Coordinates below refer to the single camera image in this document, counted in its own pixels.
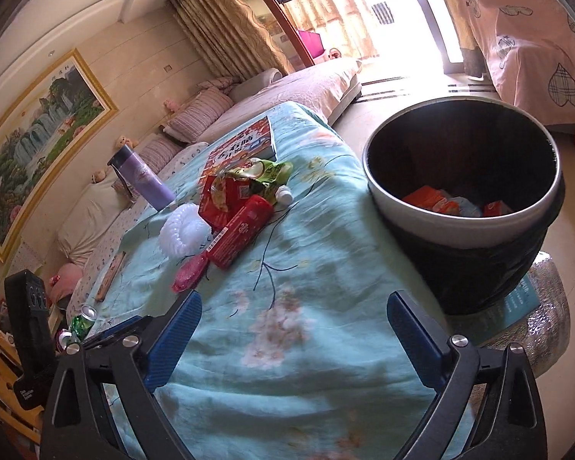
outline metal screw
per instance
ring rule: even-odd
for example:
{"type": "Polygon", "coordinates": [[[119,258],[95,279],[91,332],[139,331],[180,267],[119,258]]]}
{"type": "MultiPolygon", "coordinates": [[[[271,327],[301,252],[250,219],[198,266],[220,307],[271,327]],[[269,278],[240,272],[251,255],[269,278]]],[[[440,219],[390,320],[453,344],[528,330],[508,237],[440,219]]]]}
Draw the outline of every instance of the metal screw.
{"type": "Polygon", "coordinates": [[[516,355],[521,355],[524,352],[524,348],[520,346],[520,344],[516,344],[515,342],[509,344],[509,349],[511,350],[512,353],[515,353],[516,355]]]}
{"type": "Polygon", "coordinates": [[[67,355],[76,355],[79,350],[81,349],[80,345],[76,342],[66,346],[66,354],[67,355]]]}
{"type": "Polygon", "coordinates": [[[136,344],[138,344],[138,337],[136,335],[126,335],[121,343],[126,348],[133,348],[136,346],[136,344]]]}
{"type": "Polygon", "coordinates": [[[468,345],[468,339],[463,335],[452,335],[451,336],[451,343],[454,346],[458,346],[459,348],[463,348],[468,345]]]}

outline gold picture frame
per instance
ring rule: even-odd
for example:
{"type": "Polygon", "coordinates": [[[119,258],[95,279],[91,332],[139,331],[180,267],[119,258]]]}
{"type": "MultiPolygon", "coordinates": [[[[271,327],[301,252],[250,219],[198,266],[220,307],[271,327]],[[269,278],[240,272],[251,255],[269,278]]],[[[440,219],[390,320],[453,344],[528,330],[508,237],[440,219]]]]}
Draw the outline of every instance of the gold picture frame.
{"type": "Polygon", "coordinates": [[[0,261],[49,187],[118,109],[81,54],[60,57],[0,118],[0,261]]]}

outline green soda can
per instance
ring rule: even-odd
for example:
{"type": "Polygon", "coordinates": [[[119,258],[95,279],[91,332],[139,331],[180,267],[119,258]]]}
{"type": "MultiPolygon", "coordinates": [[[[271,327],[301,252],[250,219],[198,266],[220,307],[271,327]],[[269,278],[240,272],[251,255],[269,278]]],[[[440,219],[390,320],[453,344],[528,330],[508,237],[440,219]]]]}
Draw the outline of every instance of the green soda can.
{"type": "Polygon", "coordinates": [[[76,335],[80,341],[83,341],[94,326],[98,314],[91,306],[86,304],[81,307],[81,314],[75,316],[71,322],[72,335],[76,335]]]}

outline teal booklet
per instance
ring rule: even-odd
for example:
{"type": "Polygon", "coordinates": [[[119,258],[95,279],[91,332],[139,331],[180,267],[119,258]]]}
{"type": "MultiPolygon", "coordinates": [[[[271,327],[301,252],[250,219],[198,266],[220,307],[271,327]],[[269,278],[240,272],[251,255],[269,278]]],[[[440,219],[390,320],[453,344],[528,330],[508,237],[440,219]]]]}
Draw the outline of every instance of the teal booklet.
{"type": "Polygon", "coordinates": [[[448,316],[455,334],[477,346],[519,322],[540,306],[537,291],[526,275],[504,299],[472,315],[448,316]]]}

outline trash can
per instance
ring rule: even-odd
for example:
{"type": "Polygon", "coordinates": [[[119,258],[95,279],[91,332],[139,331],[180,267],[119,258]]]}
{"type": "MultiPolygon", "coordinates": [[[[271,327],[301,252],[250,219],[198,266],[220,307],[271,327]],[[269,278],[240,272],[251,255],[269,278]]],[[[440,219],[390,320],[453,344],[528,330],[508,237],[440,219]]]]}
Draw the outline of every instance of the trash can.
{"type": "Polygon", "coordinates": [[[558,150],[520,109],[448,97],[405,109],[368,139],[363,166],[378,210],[449,315],[476,313],[511,292],[564,201],[558,150]],[[465,218],[402,199],[424,185],[506,216],[465,218]]]}

